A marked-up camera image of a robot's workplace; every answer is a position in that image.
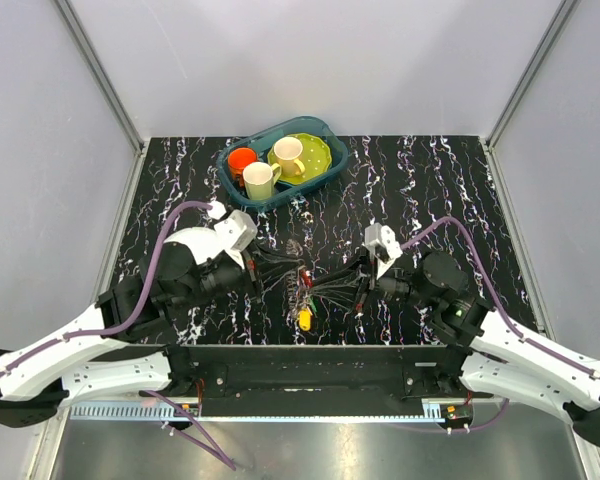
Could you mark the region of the red key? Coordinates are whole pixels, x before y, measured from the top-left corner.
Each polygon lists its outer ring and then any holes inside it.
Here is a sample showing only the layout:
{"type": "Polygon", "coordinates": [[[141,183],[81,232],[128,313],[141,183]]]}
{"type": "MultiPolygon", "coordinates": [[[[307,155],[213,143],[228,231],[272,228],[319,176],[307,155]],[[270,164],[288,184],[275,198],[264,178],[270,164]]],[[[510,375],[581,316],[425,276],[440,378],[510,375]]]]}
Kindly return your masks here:
{"type": "Polygon", "coordinates": [[[302,276],[302,278],[303,278],[303,282],[304,282],[304,284],[305,284],[307,287],[311,288],[311,287],[313,286],[313,280],[312,280],[312,278],[311,278],[311,275],[310,275],[310,274],[309,274],[309,273],[308,273],[306,270],[303,270],[303,271],[301,272],[301,276],[302,276]]]}

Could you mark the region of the yellow key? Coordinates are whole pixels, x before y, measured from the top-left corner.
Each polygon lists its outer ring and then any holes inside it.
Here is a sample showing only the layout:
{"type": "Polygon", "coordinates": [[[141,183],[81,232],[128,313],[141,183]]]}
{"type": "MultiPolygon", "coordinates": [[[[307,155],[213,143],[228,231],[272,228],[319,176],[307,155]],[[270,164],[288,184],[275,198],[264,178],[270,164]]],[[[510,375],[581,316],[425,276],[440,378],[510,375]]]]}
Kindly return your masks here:
{"type": "Polygon", "coordinates": [[[302,309],[298,312],[297,324],[302,331],[310,331],[312,328],[313,314],[309,309],[302,309]]]}

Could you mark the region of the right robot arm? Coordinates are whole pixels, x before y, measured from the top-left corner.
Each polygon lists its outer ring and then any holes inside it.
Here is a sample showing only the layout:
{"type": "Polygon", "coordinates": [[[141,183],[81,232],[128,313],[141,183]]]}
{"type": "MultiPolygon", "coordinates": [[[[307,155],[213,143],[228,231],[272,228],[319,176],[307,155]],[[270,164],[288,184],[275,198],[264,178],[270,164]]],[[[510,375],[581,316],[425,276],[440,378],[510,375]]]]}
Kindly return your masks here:
{"type": "Polygon", "coordinates": [[[444,252],[428,252],[401,273],[361,250],[341,270],[314,280],[312,295],[360,312],[371,294],[426,308],[426,325],[447,347],[434,371],[446,396],[467,389],[544,411],[600,448],[600,360],[564,347],[473,295],[468,276],[444,252]]]}

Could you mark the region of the metal keyring disc with rings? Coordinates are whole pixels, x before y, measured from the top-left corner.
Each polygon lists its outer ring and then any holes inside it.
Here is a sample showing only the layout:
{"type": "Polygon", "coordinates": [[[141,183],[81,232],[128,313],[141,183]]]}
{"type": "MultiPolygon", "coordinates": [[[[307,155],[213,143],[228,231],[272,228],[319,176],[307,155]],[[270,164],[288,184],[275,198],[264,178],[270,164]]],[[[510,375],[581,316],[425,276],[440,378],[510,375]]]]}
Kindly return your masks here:
{"type": "MultiPolygon", "coordinates": [[[[285,253],[301,258],[303,247],[298,241],[289,239],[285,243],[285,253]]],[[[297,270],[291,271],[295,273],[295,278],[287,284],[287,288],[285,289],[288,315],[293,320],[297,319],[298,312],[302,309],[309,309],[312,313],[315,312],[315,309],[308,302],[311,297],[308,293],[309,287],[304,284],[301,276],[303,270],[306,270],[306,268],[304,263],[301,263],[301,266],[297,270]]]]}

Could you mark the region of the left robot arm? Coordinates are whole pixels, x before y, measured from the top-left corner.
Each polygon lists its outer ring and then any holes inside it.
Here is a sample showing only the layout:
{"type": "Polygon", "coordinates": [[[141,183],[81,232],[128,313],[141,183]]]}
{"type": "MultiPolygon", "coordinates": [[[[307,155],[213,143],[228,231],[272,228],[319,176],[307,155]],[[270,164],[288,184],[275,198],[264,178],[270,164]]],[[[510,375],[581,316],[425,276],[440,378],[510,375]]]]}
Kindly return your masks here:
{"type": "Polygon", "coordinates": [[[149,390],[188,394],[196,372],[171,353],[114,362],[99,358],[168,329],[179,310],[229,293],[260,298],[303,264],[296,255],[254,240],[227,245],[204,228],[170,235],[138,274],[101,294],[76,319],[28,347],[0,350],[0,425],[32,426],[101,396],[149,390]]]}

